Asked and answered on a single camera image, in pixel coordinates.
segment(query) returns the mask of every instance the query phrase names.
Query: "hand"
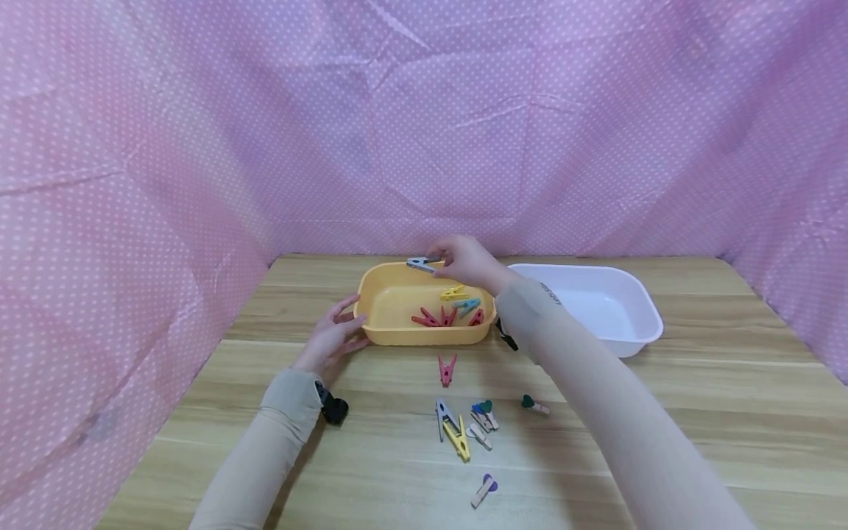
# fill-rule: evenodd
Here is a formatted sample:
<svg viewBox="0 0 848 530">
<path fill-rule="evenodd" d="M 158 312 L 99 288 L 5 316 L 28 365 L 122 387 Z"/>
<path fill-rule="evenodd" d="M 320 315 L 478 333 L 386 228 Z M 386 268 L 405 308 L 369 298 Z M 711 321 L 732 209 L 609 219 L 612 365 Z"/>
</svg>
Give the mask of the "hand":
<svg viewBox="0 0 848 530">
<path fill-rule="evenodd" d="M 315 324 L 304 350 L 292 363 L 293 369 L 311 371 L 322 376 L 324 370 L 334 365 L 341 357 L 368 345 L 367 338 L 358 337 L 358 331 L 365 324 L 366 316 L 354 318 L 353 312 L 343 313 L 359 299 L 359 294 L 351 294 L 333 305 L 321 317 Z"/>
<path fill-rule="evenodd" d="M 427 251 L 428 258 L 444 259 L 444 267 L 432 275 L 450 278 L 472 287 L 482 287 L 492 296 L 519 277 L 503 266 L 472 236 L 449 236 L 436 241 Z"/>
</svg>

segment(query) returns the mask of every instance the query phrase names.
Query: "fabric wall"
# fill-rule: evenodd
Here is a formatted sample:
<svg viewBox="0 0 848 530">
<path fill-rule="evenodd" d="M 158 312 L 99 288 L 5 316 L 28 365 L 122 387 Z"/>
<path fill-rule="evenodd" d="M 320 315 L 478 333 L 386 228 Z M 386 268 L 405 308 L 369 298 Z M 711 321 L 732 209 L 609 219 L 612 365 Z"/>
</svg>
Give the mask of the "fabric wall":
<svg viewBox="0 0 848 530">
<path fill-rule="evenodd" d="M 842 0 L 0 3 L 0 527 L 88 528 L 278 254 L 728 260 L 848 382 Z"/>
</svg>

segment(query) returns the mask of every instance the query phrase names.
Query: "table surface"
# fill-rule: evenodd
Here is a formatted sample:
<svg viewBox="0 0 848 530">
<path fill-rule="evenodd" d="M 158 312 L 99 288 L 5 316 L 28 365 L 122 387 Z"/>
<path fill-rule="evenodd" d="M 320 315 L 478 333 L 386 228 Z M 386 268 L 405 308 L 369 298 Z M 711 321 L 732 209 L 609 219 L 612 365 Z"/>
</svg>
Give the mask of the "table surface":
<svg viewBox="0 0 848 530">
<path fill-rule="evenodd" d="M 279 259 L 156 437 L 100 528 L 185 528 L 266 386 L 331 303 L 387 257 Z M 711 462 L 760 528 L 845 528 L 848 391 L 735 273 L 716 259 L 512 258 L 612 265 L 647 287 L 665 334 L 628 366 Z M 442 388 L 437 354 L 458 354 Z M 456 348 L 358 353 L 333 392 L 341 428 L 319 421 L 267 528 L 630 528 L 610 472 L 542 370 L 496 330 Z M 550 407 L 525 411 L 524 393 Z M 436 435 L 434 400 L 494 402 L 488 453 L 463 464 Z M 499 482 L 474 511 L 483 473 Z"/>
</svg>

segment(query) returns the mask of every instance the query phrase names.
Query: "plastic tub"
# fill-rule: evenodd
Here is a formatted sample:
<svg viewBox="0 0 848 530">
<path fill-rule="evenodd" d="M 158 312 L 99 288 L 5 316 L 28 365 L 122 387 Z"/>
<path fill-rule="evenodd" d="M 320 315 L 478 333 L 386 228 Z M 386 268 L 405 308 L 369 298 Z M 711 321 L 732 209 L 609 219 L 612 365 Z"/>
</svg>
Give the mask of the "plastic tub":
<svg viewBox="0 0 848 530">
<path fill-rule="evenodd" d="M 562 305 L 619 357 L 662 335 L 662 318 L 636 276 L 613 267 L 516 263 L 510 268 L 548 287 Z"/>
<path fill-rule="evenodd" d="M 453 309 L 453 302 L 443 302 L 440 295 L 458 285 L 452 280 L 433 278 L 430 274 L 406 266 L 406 262 L 384 263 L 370 268 L 360 282 L 360 301 L 354 306 L 354 315 L 368 315 L 362 327 L 374 343 L 381 346 L 441 346 L 448 344 L 478 343 L 488 334 L 494 322 L 492 297 L 476 287 L 466 287 L 470 298 L 479 298 L 483 308 L 483 323 L 466 326 L 474 315 L 458 315 L 452 327 L 424 327 L 411 320 L 421 316 L 424 307 L 437 318 L 439 308 Z"/>
</svg>

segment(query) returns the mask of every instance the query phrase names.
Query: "wrist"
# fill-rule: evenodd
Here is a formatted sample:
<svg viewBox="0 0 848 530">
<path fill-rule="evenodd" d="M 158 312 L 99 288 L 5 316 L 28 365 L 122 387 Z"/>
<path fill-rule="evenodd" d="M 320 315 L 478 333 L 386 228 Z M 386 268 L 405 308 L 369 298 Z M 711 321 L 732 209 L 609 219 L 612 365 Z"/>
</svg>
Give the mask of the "wrist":
<svg viewBox="0 0 848 530">
<path fill-rule="evenodd" d="M 486 285 L 483 288 L 493 297 L 497 297 L 510 283 L 520 277 L 521 275 L 514 270 L 498 263 L 488 275 Z"/>
<path fill-rule="evenodd" d="M 308 349 L 304 349 L 300 352 L 289 368 L 292 370 L 314 373 L 317 376 L 321 375 L 321 363 L 315 355 L 312 355 L 309 352 Z"/>
</svg>

